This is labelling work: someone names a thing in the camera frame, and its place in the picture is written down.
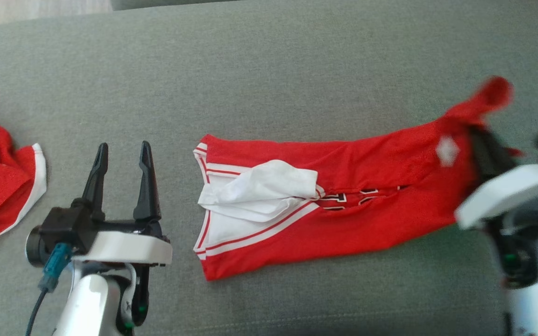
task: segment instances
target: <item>white cloth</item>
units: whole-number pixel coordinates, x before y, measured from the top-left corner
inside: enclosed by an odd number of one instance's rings
[[[252,167],[225,185],[203,187],[200,206],[225,216],[266,223],[303,200],[318,199],[315,170],[298,169],[281,160]]]

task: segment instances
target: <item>white stripe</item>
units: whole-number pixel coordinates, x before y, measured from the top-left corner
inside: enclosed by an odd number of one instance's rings
[[[230,173],[218,173],[218,172],[207,172],[207,174],[209,176],[221,176],[223,178],[231,178],[231,179],[235,179],[237,178],[239,175],[237,174],[230,174]]]
[[[250,168],[248,167],[233,166],[231,164],[222,164],[222,163],[210,163],[210,162],[207,162],[207,169],[224,170],[226,172],[235,172],[235,173],[240,173],[240,174],[245,173],[250,170]]]
[[[194,155],[200,155],[202,157],[206,157],[207,156],[207,152],[203,152],[203,151],[199,151],[198,149],[204,149],[205,151],[207,150],[207,145],[205,143],[199,143],[198,146],[196,146],[196,148],[194,149]]]
[[[203,166],[203,163],[200,161],[200,159],[203,159],[205,161],[205,164],[207,163],[205,160],[207,156],[205,156],[205,153],[194,151],[194,157],[196,158],[196,162],[198,163],[198,166],[200,167],[200,172],[203,174],[203,181],[205,184],[207,184],[207,172],[205,172],[205,167]]]
[[[313,198],[312,200],[316,201],[316,200],[319,200],[321,199],[322,197],[325,196],[325,189],[323,189],[323,187],[321,187],[320,185],[316,185],[315,186],[315,189],[319,192],[315,198]]]
[[[18,225],[26,213],[28,213],[30,208],[32,208],[36,201],[38,201],[39,198],[43,196],[45,191],[47,191],[47,164],[45,164],[45,156],[43,155],[41,146],[38,143],[32,145],[32,150],[35,153],[35,182],[33,183],[32,189],[30,190],[30,195],[28,195],[26,203],[24,203],[24,206],[18,213],[18,217],[15,219],[15,222],[0,232],[0,236]]]
[[[367,200],[372,200],[373,198],[377,198],[377,196],[373,196],[373,197],[365,197],[365,198],[361,199],[361,200],[358,202],[358,205],[363,204],[363,202],[365,202],[365,201],[367,201]]]
[[[218,255],[223,252],[231,251],[234,249],[239,249],[240,247],[245,247],[248,245],[256,244],[258,242],[262,242],[263,240],[270,238],[274,236],[275,234],[278,234],[279,232],[283,231],[288,226],[295,223],[297,220],[301,219],[302,217],[308,215],[315,209],[317,209],[319,206],[311,203],[307,205],[305,208],[301,209],[294,215],[292,215],[290,218],[283,221],[281,224],[277,225],[274,228],[271,228],[271,230],[267,230],[266,232],[263,232],[262,234],[258,234],[254,237],[248,238],[246,240],[241,240],[239,242],[229,243],[226,245],[222,245],[220,247],[216,247],[215,249],[207,249],[207,255]]]
[[[340,195],[344,195],[343,200],[340,200]],[[325,195],[322,198],[320,198],[320,200],[323,200],[323,201],[336,201],[338,203],[348,202],[348,198],[346,197],[345,193],[335,194],[335,195]]]

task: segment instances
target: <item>black cable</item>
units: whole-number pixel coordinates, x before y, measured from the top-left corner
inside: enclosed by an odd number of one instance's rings
[[[36,313],[39,311],[41,303],[43,303],[45,294],[47,294],[47,290],[43,289],[41,291],[41,295],[39,295],[39,298],[36,300],[35,307],[32,308],[32,314],[30,314],[30,319],[28,319],[28,326],[26,327],[26,336],[30,336],[30,334],[32,334],[32,326],[35,323]]]

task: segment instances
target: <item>wooden floor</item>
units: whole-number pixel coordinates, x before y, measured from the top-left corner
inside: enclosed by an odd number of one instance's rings
[[[106,13],[109,0],[0,0],[0,24],[64,15]]]

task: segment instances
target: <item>gray fabric surface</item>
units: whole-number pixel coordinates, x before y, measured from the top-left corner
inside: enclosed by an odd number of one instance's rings
[[[516,99],[491,124],[533,160],[538,1],[247,0],[0,26],[0,124],[19,145],[41,143],[49,170],[47,194],[0,238],[0,335],[22,333],[38,296],[29,230],[81,194],[103,141],[107,217],[130,217],[142,140],[175,262],[151,274],[139,335],[500,335],[499,279],[476,232],[214,283],[191,250],[203,220],[191,151],[205,133],[375,136],[431,121],[493,74]],[[67,291],[65,276],[36,335],[51,333]]]
[[[147,8],[156,6],[175,6],[189,4],[203,4],[205,2],[222,2],[232,0],[110,0],[114,11],[125,9]]]

